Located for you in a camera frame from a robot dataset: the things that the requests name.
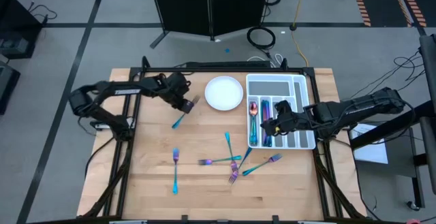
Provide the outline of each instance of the black metal frame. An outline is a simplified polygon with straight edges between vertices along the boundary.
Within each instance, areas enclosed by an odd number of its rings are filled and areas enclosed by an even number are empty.
[[[129,79],[133,80],[138,74],[140,74],[140,77],[143,77],[146,72],[174,72],[174,71],[182,71],[182,72],[257,72],[257,73],[294,73],[294,74],[300,74],[308,77],[311,82],[311,88],[313,91],[313,97],[314,102],[318,103],[320,102],[320,96],[318,94],[318,88],[317,83],[315,79],[315,70],[312,67],[303,67],[303,68],[293,68],[287,66],[286,59],[283,61],[281,67],[279,68],[271,68],[271,67],[186,67],[186,68],[177,68],[177,67],[161,67],[161,68],[152,68],[149,65],[149,62],[146,58],[142,59],[142,67],[133,67],[130,69]],[[126,96],[125,103],[123,106],[123,114],[127,115],[129,103],[130,103],[130,96]],[[137,121],[137,117],[139,114],[139,108],[140,108],[140,99],[141,96],[137,95],[135,99],[134,104],[134,113],[133,113],[133,120],[134,123]],[[136,131],[136,125],[133,126],[133,133],[135,134]],[[134,134],[133,138],[127,142],[127,149],[131,150],[134,145]],[[313,160],[315,167],[319,169],[319,166],[324,164],[322,163],[320,159],[320,152],[318,150],[318,147],[315,147],[313,149]],[[112,162],[112,169],[110,174],[110,180],[114,178],[114,175],[118,171],[119,166],[119,159],[121,155],[121,148],[122,148],[122,142],[117,142],[117,145],[115,147],[114,152],[114,159]],[[341,190],[336,186],[336,180],[334,179],[334,169],[332,164],[332,158],[330,154],[330,148],[329,143],[323,142],[323,149],[324,149],[324,156],[326,158],[326,168],[323,170],[317,170],[317,183],[318,183],[318,190],[320,192],[320,204],[322,207],[322,214],[325,222],[335,222],[335,223],[375,223],[375,224],[389,224],[389,223],[395,223],[395,222],[385,222],[385,221],[373,221],[370,219],[363,219],[361,215],[358,213],[353,216],[353,218],[343,218],[342,215],[342,207],[346,209],[348,212],[355,211],[354,208],[350,203],[347,203],[346,197],[344,194],[342,194]],[[122,179],[121,179],[121,188],[119,193],[119,199],[118,204],[116,207],[116,215],[110,216],[110,208],[111,208],[111,202],[112,202],[112,196],[108,199],[106,202],[106,205],[104,206],[103,216],[102,217],[78,217],[77,219],[72,220],[62,220],[62,221],[51,221],[51,222],[43,222],[43,223],[50,223],[50,224],[61,224],[61,223],[109,223],[110,221],[121,221],[122,220],[122,213],[123,213],[123,207],[124,207],[124,200],[125,200],[125,194],[127,191],[127,180],[129,176],[129,168],[130,162],[127,164],[127,170],[125,171]],[[324,185],[324,181],[329,184],[330,188],[332,189],[332,196],[334,200],[334,209],[336,211],[336,216],[332,217],[330,215],[330,210],[327,202],[327,195],[326,195],[326,188]],[[279,223],[298,223],[298,221],[280,221],[278,216],[272,216],[271,221],[188,221],[188,216],[183,215],[180,220],[146,220],[146,223],[255,223],[255,224],[263,224],[263,223],[273,223],[273,224],[279,224]]]

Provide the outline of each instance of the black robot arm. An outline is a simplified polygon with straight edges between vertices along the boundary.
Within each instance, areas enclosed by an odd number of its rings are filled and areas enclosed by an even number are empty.
[[[69,104],[73,113],[79,117],[92,117],[107,124],[116,140],[129,140],[131,129],[122,115],[113,115],[101,107],[103,101],[111,96],[144,95],[146,97],[159,96],[173,108],[189,113],[193,103],[183,98],[188,92],[190,81],[186,81],[180,72],[171,74],[168,78],[164,74],[146,77],[133,82],[101,81],[93,85],[85,85],[76,89],[69,96]],[[91,98],[89,93],[96,94]]]
[[[287,101],[275,105],[276,119],[270,118],[260,126],[267,135],[283,135],[297,130],[312,130],[318,138],[328,140],[344,127],[375,114],[398,114],[403,111],[404,102],[397,91],[384,88],[370,95],[342,102],[320,102],[293,112]]]

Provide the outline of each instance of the wooden tabletop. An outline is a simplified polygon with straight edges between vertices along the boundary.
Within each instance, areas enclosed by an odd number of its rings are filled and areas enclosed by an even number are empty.
[[[113,69],[110,80],[125,81],[128,74],[128,69]],[[321,101],[338,101],[332,70],[315,69],[315,74]],[[245,89],[247,73],[195,73],[187,76],[192,85],[185,97],[192,99],[195,95],[204,95],[207,83],[223,75],[236,78]],[[310,80],[307,81],[310,102],[313,103]],[[234,110],[221,112],[212,109],[202,98],[180,127],[173,130],[171,125],[181,112],[159,98],[143,97],[123,218],[168,220],[180,219],[182,214],[187,214],[191,220],[271,220],[272,215],[279,215],[282,221],[322,220],[320,194],[310,150],[253,150],[242,170],[264,162],[275,153],[281,153],[283,158],[248,176],[239,176],[233,185],[228,183],[231,174],[228,162],[213,166],[197,165],[198,159],[229,157],[224,137],[226,131],[230,132],[234,155],[244,156],[248,147],[245,99],[244,96]],[[111,97],[104,102],[104,107],[114,114],[120,114],[123,102],[124,97]],[[110,137],[112,134],[109,131],[99,132],[93,150]],[[345,132],[341,132],[338,138],[348,142]],[[180,149],[178,195],[172,193],[174,147]],[[78,214],[88,211],[107,187],[114,148],[115,142],[92,160]],[[339,188],[360,213],[366,214],[350,148],[332,142],[330,150]],[[334,216],[329,187],[326,187],[326,192],[330,215]],[[116,189],[112,206],[116,206],[118,193]]]

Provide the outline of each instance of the spoon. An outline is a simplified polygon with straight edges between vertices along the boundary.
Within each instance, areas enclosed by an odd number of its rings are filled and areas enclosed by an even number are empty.
[[[256,115],[258,115],[258,105],[255,101],[250,103],[249,113],[251,115],[251,129],[250,129],[250,145],[257,146],[258,145],[258,133],[256,129]]]

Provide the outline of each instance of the gray floor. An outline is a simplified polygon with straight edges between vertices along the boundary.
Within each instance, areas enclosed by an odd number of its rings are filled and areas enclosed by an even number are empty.
[[[32,0],[19,0],[24,6]],[[289,22],[297,0],[282,0],[271,7],[266,22]],[[94,0],[34,0],[59,15],[53,22],[87,22]],[[153,0],[102,0],[96,22],[158,22]],[[301,22],[362,22],[354,0],[304,0]],[[288,28],[270,28],[277,36],[272,53],[287,57],[292,67],[304,61],[292,43]],[[170,33],[157,47],[149,48],[160,29],[92,29],[73,89],[105,80],[116,67],[139,66],[143,55],[153,67],[170,67],[186,61],[241,61],[263,57],[246,40],[247,30],[218,37],[210,42],[194,35]],[[436,29],[426,29],[428,34]],[[16,222],[35,167],[46,141],[68,73],[76,56],[84,29],[44,29],[32,59],[12,60],[10,65],[22,76],[4,116],[0,116],[0,223]],[[296,39],[313,67],[333,68],[341,99],[348,98],[364,84],[394,68],[393,58],[411,56],[419,46],[418,32],[412,28],[300,28]],[[268,36],[255,32],[266,41]],[[409,70],[400,70],[384,85],[401,88]],[[413,106],[429,99],[425,77],[401,91]],[[378,116],[377,119],[389,118]],[[414,128],[420,137],[419,127]],[[69,107],[54,141],[40,187],[28,218],[48,221],[74,218],[83,186],[84,165],[94,138],[76,124]],[[418,150],[423,147],[418,143]],[[429,187],[428,170],[422,168],[426,208],[413,212],[404,202],[413,196],[410,179],[359,168],[362,196],[368,206],[377,197],[375,214],[387,221],[425,219],[434,214],[436,197]]]

